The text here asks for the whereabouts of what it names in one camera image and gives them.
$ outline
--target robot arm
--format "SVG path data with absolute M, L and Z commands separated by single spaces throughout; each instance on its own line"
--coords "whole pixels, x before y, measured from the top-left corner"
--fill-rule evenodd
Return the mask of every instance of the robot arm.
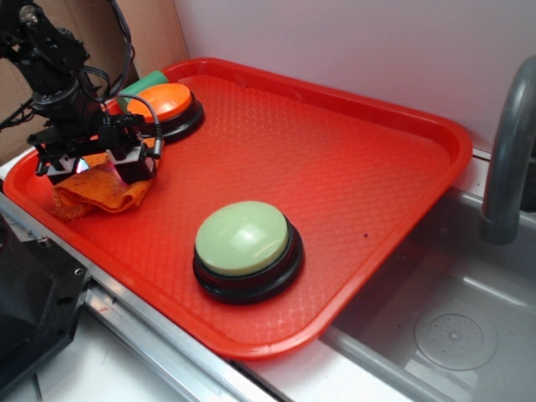
M 108 115 L 87 74 L 95 71 L 85 66 L 89 57 L 34 2 L 0 0 L 0 59 L 20 70 L 33 91 L 33 112 L 48 119 L 48 128 L 28 138 L 39 155 L 36 174 L 58 183 L 75 173 L 81 157 L 108 151 L 127 183 L 154 177 L 159 155 L 142 143 L 143 118 Z

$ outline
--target green button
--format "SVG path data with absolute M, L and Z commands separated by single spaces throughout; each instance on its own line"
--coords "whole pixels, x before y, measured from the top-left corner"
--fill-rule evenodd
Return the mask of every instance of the green button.
M 266 268 L 288 242 L 285 216 L 257 201 L 231 204 L 210 215 L 199 228 L 195 248 L 211 271 L 244 276 Z

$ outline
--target sink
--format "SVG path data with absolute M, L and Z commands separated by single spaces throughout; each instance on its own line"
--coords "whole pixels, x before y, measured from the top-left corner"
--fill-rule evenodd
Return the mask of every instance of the sink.
M 322 340 L 415 400 L 533 400 L 536 219 L 490 245 L 481 206 L 450 189 Z

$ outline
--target faucet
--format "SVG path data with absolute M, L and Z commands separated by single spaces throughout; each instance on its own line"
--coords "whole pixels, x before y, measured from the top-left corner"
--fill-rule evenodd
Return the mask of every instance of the faucet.
M 536 55 L 519 67 L 510 86 L 493 145 L 480 214 L 480 236 L 514 241 L 520 209 L 536 210 Z

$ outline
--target orange button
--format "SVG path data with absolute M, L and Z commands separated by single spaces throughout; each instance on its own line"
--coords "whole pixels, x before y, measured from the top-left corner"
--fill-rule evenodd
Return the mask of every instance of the orange button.
M 177 116 L 192 102 L 190 89 L 177 83 L 154 85 L 137 95 L 151 104 L 160 121 Z M 143 115 L 147 123 L 154 123 L 151 112 L 139 100 L 131 100 L 127 109 L 131 113 Z

